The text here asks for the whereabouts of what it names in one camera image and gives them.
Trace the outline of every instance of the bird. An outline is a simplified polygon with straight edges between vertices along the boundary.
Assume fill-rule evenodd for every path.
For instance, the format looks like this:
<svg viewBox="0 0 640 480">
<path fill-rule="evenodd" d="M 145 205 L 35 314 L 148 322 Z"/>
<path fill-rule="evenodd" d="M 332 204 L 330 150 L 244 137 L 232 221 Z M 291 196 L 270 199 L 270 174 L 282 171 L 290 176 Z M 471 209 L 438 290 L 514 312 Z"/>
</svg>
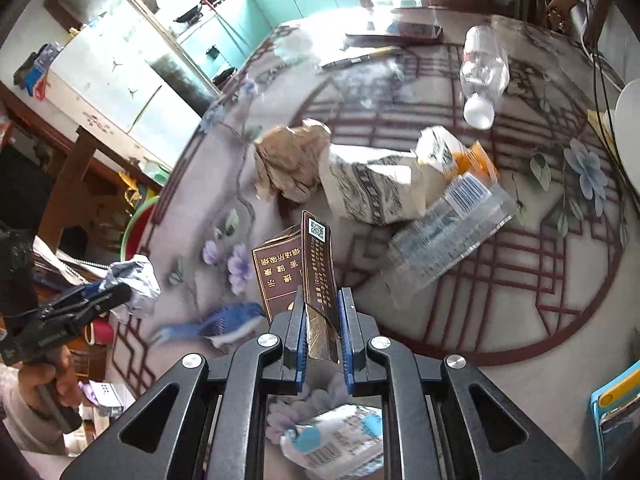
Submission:
<svg viewBox="0 0 640 480">
<path fill-rule="evenodd" d="M 165 326 L 151 338 L 152 348 L 176 340 L 206 338 L 215 348 L 234 343 L 254 331 L 266 317 L 258 303 L 233 303 L 209 314 L 201 323 Z"/>
</svg>

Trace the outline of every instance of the barcode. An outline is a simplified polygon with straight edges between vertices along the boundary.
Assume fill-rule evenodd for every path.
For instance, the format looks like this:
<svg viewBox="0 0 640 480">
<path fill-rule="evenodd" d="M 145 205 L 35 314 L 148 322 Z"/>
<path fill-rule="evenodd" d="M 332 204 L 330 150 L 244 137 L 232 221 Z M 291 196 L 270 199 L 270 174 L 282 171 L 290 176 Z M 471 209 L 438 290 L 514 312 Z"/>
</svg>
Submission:
<svg viewBox="0 0 640 480">
<path fill-rule="evenodd" d="M 341 455 L 342 453 L 337 447 L 335 447 L 333 442 L 327 442 L 321 448 L 315 449 L 311 453 L 307 453 L 305 458 L 311 467 L 318 468 L 340 458 Z"/>
<path fill-rule="evenodd" d="M 316 222 L 313 219 L 309 219 L 309 234 L 312 236 L 315 236 L 318 240 L 320 240 L 321 242 L 324 242 L 324 236 L 325 236 L 325 231 L 326 229 L 324 228 L 324 226 L 322 224 L 319 224 L 318 222 Z"/>
<path fill-rule="evenodd" d="M 489 190 L 471 173 L 465 173 L 447 190 L 446 199 L 461 218 L 489 198 Z"/>
</svg>

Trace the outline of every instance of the metal bolt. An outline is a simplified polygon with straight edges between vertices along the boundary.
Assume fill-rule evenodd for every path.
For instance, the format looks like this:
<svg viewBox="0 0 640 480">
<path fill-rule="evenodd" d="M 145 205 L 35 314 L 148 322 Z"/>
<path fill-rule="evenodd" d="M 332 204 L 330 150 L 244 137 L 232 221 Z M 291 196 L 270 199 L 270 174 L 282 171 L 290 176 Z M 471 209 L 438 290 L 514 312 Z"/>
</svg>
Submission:
<svg viewBox="0 0 640 480">
<path fill-rule="evenodd" d="M 262 334 L 258 338 L 258 345 L 270 348 L 278 344 L 278 336 L 275 334 Z"/>
<path fill-rule="evenodd" d="M 185 368 L 197 368 L 202 364 L 202 357 L 198 354 L 188 354 L 182 358 L 182 366 Z"/>
<path fill-rule="evenodd" d="M 447 366 L 454 370 L 460 370 L 466 366 L 466 359 L 462 355 L 450 355 L 447 357 Z"/>
<path fill-rule="evenodd" d="M 391 339 L 383 335 L 375 336 L 375 338 L 371 340 L 371 346 L 377 350 L 384 350 L 391 346 Z"/>
</svg>

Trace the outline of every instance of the smartphone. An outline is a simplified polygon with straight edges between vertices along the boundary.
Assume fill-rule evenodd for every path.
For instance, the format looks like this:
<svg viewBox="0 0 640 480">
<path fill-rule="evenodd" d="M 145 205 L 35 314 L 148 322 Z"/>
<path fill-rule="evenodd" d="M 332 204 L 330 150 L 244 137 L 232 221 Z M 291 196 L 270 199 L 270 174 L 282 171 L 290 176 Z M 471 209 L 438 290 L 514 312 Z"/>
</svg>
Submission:
<svg viewBox="0 0 640 480">
<path fill-rule="evenodd" d="M 351 44 L 384 43 L 387 45 L 418 45 L 442 43 L 442 27 L 424 23 L 393 22 L 386 28 L 376 28 L 373 22 L 361 30 L 346 33 Z"/>
</svg>

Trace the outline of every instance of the white plate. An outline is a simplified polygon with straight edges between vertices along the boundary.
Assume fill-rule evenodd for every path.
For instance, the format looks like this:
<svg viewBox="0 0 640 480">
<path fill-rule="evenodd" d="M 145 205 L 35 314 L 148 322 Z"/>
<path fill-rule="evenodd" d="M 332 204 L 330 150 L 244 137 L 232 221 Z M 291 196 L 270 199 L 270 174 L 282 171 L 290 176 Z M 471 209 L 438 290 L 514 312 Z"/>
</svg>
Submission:
<svg viewBox="0 0 640 480">
<path fill-rule="evenodd" d="M 640 192 L 640 79 L 625 86 L 614 116 L 616 143 L 629 180 Z"/>
</svg>

